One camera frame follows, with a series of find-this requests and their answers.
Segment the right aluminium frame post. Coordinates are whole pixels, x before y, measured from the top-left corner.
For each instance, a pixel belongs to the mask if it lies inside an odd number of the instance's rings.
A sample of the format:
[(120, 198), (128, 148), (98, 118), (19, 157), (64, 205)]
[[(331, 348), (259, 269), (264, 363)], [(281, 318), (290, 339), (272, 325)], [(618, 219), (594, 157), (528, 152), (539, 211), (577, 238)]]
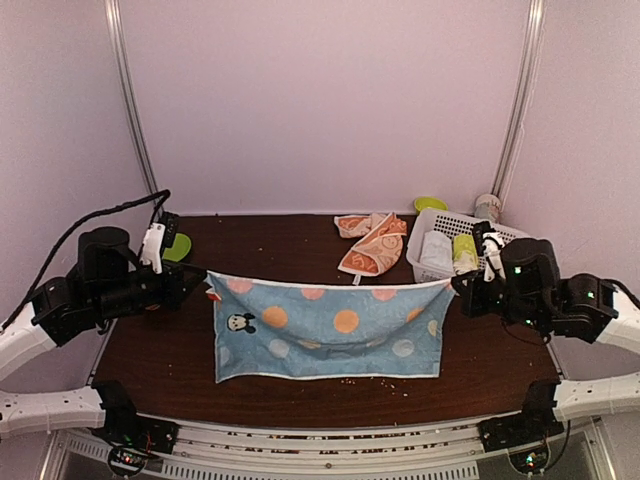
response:
[(505, 206), (508, 198), (524, 137), (524, 123), (527, 110), (534, 95), (543, 38), (546, 4), (547, 2), (544, 0), (531, 0), (529, 2), (523, 48), (511, 113), (492, 186), (492, 194), (500, 200), (502, 206)]

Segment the green plate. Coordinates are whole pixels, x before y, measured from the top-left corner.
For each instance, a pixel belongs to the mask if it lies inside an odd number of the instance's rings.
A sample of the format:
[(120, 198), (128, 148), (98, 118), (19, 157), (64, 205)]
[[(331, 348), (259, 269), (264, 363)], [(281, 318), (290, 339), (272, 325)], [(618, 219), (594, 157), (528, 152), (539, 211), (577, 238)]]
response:
[(164, 249), (162, 259), (164, 261), (181, 262), (190, 254), (192, 241), (184, 233), (177, 233), (173, 244)]

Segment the orange patterned towel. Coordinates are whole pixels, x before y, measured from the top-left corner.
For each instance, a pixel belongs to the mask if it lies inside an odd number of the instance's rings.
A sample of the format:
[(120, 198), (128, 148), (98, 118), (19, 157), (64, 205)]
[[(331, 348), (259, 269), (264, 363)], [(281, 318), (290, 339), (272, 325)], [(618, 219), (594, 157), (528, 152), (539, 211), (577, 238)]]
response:
[(338, 264), (338, 270), (354, 277), (377, 277), (400, 259), (407, 223), (395, 213), (344, 215), (334, 218), (343, 239), (356, 239)]

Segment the blue polka dot towel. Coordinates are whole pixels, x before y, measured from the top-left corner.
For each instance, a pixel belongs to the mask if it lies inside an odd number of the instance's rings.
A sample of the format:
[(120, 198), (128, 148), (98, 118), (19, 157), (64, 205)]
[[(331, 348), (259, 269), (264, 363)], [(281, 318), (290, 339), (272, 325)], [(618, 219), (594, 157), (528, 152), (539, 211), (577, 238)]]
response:
[(436, 378), (447, 280), (407, 285), (283, 283), (209, 272), (215, 380), (266, 376)]

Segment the white rolled towel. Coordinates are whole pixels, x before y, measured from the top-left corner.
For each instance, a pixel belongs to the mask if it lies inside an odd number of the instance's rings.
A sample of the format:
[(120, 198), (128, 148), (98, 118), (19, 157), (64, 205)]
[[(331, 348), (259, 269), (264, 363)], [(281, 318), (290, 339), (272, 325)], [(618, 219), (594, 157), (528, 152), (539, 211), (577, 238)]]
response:
[(442, 232), (431, 230), (424, 234), (419, 256), (422, 265), (450, 270), (452, 268), (452, 243)]

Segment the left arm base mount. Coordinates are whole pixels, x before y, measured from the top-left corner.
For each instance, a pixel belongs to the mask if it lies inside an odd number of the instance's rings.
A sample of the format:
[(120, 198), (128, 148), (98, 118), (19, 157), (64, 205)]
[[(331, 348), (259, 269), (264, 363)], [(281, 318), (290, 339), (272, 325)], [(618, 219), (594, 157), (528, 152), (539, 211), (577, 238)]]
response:
[(111, 447), (107, 466), (114, 475), (130, 479), (140, 474), (160, 454), (171, 454), (179, 425), (173, 421), (140, 415), (125, 388), (117, 381), (97, 382), (91, 389), (98, 394), (105, 418), (91, 434)]

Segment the green rolled towel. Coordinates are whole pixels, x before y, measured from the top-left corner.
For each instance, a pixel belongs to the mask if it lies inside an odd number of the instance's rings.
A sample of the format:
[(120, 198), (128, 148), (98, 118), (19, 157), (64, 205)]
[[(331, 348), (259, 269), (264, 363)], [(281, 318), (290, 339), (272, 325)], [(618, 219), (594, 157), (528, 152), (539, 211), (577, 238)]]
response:
[(459, 234), (453, 242), (453, 271), (455, 275), (463, 275), (479, 268), (479, 259), (470, 234)]

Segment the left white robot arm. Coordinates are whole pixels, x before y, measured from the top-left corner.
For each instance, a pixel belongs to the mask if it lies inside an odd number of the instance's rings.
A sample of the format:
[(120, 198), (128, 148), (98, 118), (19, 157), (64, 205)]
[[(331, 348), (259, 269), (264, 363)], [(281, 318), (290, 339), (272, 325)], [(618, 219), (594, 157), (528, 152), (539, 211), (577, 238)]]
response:
[[(122, 228), (104, 226), (82, 233), (77, 262), (68, 274), (37, 282), (2, 324), (1, 376), (7, 378), (86, 331), (104, 334), (115, 320), (154, 308), (179, 309), (207, 273), (164, 259), (176, 225), (176, 216), (163, 215), (148, 227), (139, 252), (130, 248), (130, 235)], [(60, 392), (2, 393), (2, 437), (69, 428), (88, 428), (123, 444), (137, 442), (145, 432), (136, 407), (117, 381)]]

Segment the left aluminium frame post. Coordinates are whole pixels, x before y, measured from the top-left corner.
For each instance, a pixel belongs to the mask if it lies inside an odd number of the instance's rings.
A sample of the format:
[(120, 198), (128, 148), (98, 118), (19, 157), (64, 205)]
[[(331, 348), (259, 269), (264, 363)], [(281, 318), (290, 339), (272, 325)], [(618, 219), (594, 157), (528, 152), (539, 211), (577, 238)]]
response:
[(159, 191), (159, 186), (151, 164), (136, 101), (134, 84), (127, 55), (120, 2), (117, 0), (105, 0), (104, 9), (106, 14), (107, 30), (115, 58), (116, 71), (124, 102), (125, 117), (133, 143), (135, 158), (141, 171), (146, 192), (148, 194), (154, 194)]

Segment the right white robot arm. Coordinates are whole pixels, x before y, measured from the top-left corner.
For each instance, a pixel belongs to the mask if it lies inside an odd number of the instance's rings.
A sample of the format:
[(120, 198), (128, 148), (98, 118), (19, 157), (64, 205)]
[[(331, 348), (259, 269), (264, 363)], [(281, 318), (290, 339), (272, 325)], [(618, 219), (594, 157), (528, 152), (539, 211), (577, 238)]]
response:
[[(588, 273), (562, 278), (546, 239), (503, 242), (487, 221), (472, 229), (485, 266), (456, 275), (451, 285), (469, 318), (495, 314), (507, 325), (589, 344), (639, 351), (639, 300), (621, 282)], [(539, 381), (530, 385), (522, 412), (513, 419), (519, 440), (535, 440), (551, 421), (628, 413), (639, 408), (639, 375), (586, 381)]]

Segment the aluminium frame post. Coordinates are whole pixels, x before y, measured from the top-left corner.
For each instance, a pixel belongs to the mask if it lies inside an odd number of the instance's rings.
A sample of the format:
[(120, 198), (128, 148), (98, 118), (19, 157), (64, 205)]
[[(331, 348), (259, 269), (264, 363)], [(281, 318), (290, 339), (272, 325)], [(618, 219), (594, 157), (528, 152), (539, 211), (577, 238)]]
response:
[(107, 30), (115, 58), (116, 71), (124, 102), (125, 117), (133, 143), (135, 158), (141, 171), (146, 192), (148, 194), (154, 194), (159, 191), (159, 186), (151, 164), (136, 101), (134, 84), (127, 55), (120, 2), (117, 0), (105, 0), (104, 9), (106, 14)]
[(502, 206), (505, 206), (508, 198), (524, 137), (524, 123), (527, 110), (534, 95), (543, 38), (546, 4), (547, 2), (544, 0), (531, 0), (529, 2), (523, 48), (511, 113), (492, 186), (492, 194), (500, 200)]

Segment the small green bowl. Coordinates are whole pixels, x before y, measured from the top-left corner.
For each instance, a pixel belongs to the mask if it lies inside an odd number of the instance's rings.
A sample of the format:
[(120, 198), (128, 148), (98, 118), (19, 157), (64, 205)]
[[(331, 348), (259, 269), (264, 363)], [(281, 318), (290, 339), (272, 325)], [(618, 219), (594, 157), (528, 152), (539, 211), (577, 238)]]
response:
[(429, 209), (435, 209), (440, 211), (448, 211), (448, 205), (445, 201), (431, 196), (417, 197), (413, 202), (414, 209), (417, 214), (421, 214), (423, 211)]

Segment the white plastic basket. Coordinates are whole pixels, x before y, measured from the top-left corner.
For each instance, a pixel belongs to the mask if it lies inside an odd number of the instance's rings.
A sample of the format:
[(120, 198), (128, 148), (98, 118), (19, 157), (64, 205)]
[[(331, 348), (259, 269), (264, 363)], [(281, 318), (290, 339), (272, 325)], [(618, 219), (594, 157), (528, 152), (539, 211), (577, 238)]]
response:
[(453, 240), (460, 234), (472, 234), (473, 226), (483, 219), (439, 209), (427, 208), (416, 218), (407, 242), (406, 259), (412, 267), (416, 283), (438, 281), (453, 276), (452, 271), (426, 266), (419, 262), (423, 237), (427, 232), (438, 231)]

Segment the front metal rail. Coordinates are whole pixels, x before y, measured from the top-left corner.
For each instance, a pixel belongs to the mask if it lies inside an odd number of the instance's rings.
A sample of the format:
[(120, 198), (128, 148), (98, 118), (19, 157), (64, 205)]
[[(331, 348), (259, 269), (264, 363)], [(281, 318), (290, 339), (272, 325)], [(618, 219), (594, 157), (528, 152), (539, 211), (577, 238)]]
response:
[(614, 479), (596, 420), (535, 437), (494, 437), (485, 419), (338, 430), (181, 422), (148, 453), (86, 430), (53, 436), (40, 479)]

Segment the patterned paper cup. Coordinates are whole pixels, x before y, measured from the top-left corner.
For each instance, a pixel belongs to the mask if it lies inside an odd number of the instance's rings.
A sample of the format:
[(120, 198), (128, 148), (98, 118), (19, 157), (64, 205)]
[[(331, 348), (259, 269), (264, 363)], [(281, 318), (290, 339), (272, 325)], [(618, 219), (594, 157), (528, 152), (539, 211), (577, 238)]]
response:
[(501, 210), (502, 202), (499, 197), (489, 193), (482, 194), (475, 200), (474, 217), (498, 223)]

